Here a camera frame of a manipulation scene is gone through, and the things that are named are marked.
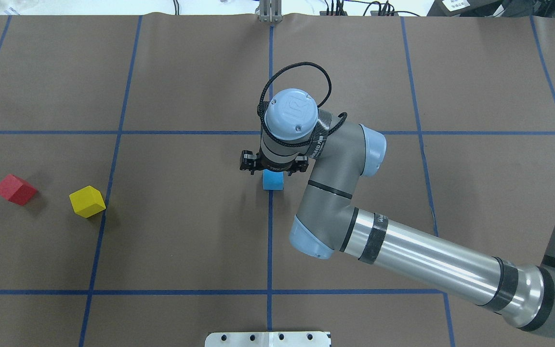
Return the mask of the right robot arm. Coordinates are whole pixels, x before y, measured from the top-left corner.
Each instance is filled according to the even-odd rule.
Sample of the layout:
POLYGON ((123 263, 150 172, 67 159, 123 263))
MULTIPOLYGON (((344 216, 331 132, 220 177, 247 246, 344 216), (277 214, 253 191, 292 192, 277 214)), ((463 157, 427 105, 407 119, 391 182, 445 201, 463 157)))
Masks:
POLYGON ((315 164, 290 231, 291 245, 314 258, 335 251, 394 271, 494 312, 525 332, 555 338, 555 228, 541 264, 470 250, 353 206, 357 181, 383 162, 383 134, 333 116, 300 89, 270 100, 261 93, 258 152, 242 151, 242 171, 304 172, 315 164))

